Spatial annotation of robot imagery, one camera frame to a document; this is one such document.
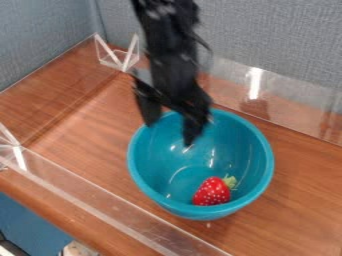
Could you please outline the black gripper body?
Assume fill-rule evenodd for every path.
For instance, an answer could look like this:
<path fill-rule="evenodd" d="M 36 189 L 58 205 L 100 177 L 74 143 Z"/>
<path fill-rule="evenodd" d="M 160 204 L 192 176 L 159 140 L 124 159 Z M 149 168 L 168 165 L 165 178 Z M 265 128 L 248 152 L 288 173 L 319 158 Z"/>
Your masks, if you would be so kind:
<path fill-rule="evenodd" d="M 155 91 L 160 96 L 161 106 L 183 115 L 208 112 L 211 98 L 196 82 L 196 67 L 189 59 L 179 56 L 148 56 L 148 60 L 151 82 L 146 83 L 134 70 L 133 93 L 136 88 Z"/>

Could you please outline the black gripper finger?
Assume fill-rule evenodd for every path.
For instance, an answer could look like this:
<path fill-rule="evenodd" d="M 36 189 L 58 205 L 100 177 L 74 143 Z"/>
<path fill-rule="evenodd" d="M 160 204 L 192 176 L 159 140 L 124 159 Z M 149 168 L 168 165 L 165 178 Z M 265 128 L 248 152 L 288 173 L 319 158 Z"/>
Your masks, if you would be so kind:
<path fill-rule="evenodd" d="M 134 89 L 134 98 L 142 121 L 151 126 L 161 116 L 160 96 L 155 91 Z"/>
<path fill-rule="evenodd" d="M 185 114 L 183 116 L 183 140 L 185 146 L 191 146 L 201 135 L 208 123 L 208 116 L 208 112 L 199 113 L 197 115 Z"/>

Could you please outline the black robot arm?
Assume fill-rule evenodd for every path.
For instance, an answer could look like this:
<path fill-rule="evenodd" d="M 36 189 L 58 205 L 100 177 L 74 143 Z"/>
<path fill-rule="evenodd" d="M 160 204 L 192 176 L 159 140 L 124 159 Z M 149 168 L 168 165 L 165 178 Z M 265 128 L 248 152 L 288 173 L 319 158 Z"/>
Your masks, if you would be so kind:
<path fill-rule="evenodd" d="M 129 0 L 140 23 L 152 83 L 134 77 L 134 98 L 146 126 L 165 106 L 183 115 L 183 143 L 188 147 L 208 122 L 211 97 L 197 84 L 199 7 L 193 0 Z"/>

